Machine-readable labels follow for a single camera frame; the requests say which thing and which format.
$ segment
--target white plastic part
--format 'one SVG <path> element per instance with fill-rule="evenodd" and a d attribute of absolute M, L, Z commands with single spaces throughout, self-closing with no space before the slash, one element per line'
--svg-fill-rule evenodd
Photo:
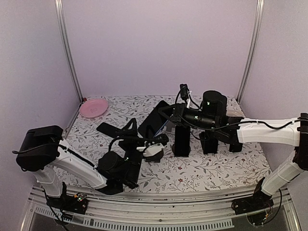
<path fill-rule="evenodd" d="M 278 119 L 278 120 L 260 120 L 268 123 L 273 127 L 280 127 L 290 121 L 295 121 L 297 118 L 292 119 Z M 242 121 L 256 121 L 256 119 L 245 118 Z M 237 136 L 240 143 L 249 142 L 265 142 L 265 143 L 283 143 L 297 147 L 299 145 L 299 131 L 297 127 L 300 126 L 299 122 L 292 123 L 280 130 L 268 128 L 264 124 L 247 123 L 240 124 L 240 129 L 237 130 Z"/>
<path fill-rule="evenodd" d="M 63 150 L 61 147 L 58 148 L 60 156 L 57 157 L 51 165 L 64 169 L 65 171 L 83 179 L 94 189 L 100 189 L 106 186 L 107 179 L 95 169 L 97 165 L 93 161 L 70 147 L 65 139 L 60 141 L 60 145 L 69 148 L 84 159 L 90 161 L 95 167 L 92 167 L 68 151 Z"/>
<path fill-rule="evenodd" d="M 33 172 L 33 174 L 36 177 L 37 182 L 43 186 L 48 196 L 57 198 L 61 196 L 63 185 L 59 181 L 52 166 L 47 165 L 43 170 L 38 170 Z"/>
<path fill-rule="evenodd" d="M 275 171 L 265 177 L 261 187 L 263 193 L 268 196 L 274 195 L 279 188 L 303 172 L 298 164 L 293 162 L 294 155 L 292 152 Z"/>
<path fill-rule="evenodd" d="M 143 152 L 145 148 L 146 147 L 137 147 L 137 151 Z M 164 150 L 164 148 L 165 147 L 161 143 L 153 144 L 144 151 L 143 156 L 144 157 L 154 156 L 160 151 Z"/>

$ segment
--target plate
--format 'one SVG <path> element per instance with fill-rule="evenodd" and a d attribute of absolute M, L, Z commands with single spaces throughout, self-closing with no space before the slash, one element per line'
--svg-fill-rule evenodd
<path fill-rule="evenodd" d="M 80 107 L 80 114 L 85 118 L 96 118 L 104 114 L 108 108 L 108 101 L 104 99 L 88 100 Z"/>

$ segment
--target floral pattern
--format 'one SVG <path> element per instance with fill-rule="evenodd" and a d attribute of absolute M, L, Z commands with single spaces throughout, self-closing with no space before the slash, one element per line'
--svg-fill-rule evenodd
<path fill-rule="evenodd" d="M 112 138 L 99 133 L 96 128 L 106 122 L 122 128 L 136 118 L 138 125 L 147 117 L 159 101 L 173 104 L 175 96 L 109 96 L 104 97 L 109 107 L 103 116 L 87 119 L 78 115 L 67 141 L 79 152 L 95 162 L 108 150 Z M 201 97 L 194 97 L 200 104 Z M 228 110 L 241 111 L 234 98 L 228 98 Z M 270 173 L 269 164 L 258 143 L 244 144 L 242 152 L 229 153 L 228 145 L 219 143 L 217 154 L 204 155 L 200 141 L 191 136 L 189 157 L 174 157 L 171 145 L 174 133 L 164 132 L 170 142 L 160 163 L 143 162 L 140 170 L 138 188 L 125 187 L 125 191 L 139 193 L 184 193 L 197 191 L 223 190 L 256 184 Z M 200 131 L 193 130 L 194 135 Z M 119 155 L 124 152 L 116 144 L 113 150 Z M 70 173 L 56 169 L 61 180 L 69 185 L 89 187 L 83 180 Z"/>

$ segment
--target white wall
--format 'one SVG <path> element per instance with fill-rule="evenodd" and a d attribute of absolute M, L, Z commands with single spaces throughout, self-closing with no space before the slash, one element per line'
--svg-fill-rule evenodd
<path fill-rule="evenodd" d="M 3 0 L 0 30 L 0 230 L 15 231 L 34 179 L 11 151 L 30 128 L 65 128 L 78 101 L 53 0 Z"/>
<path fill-rule="evenodd" d="M 255 118 L 288 118 L 308 112 L 308 1 L 265 1 L 242 108 Z M 264 144 L 272 168 L 291 147 Z M 288 186 L 303 230 L 308 230 L 308 174 Z"/>
<path fill-rule="evenodd" d="M 85 96 L 235 96 L 256 0 L 65 0 L 64 15 Z"/>

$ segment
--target black phone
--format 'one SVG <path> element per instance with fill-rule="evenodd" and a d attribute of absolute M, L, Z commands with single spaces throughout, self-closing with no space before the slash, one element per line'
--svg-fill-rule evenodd
<path fill-rule="evenodd" d="M 120 131 L 121 129 L 103 122 L 96 128 L 96 130 L 101 132 L 102 134 L 105 134 L 106 136 L 115 138 L 116 133 Z"/>
<path fill-rule="evenodd" d="M 162 117 L 158 113 L 158 109 L 161 107 L 169 106 L 165 101 L 160 101 L 158 105 L 151 111 L 151 113 L 146 117 L 143 123 L 139 126 L 138 132 L 144 138 L 153 138 L 155 137 L 165 126 L 168 120 Z"/>

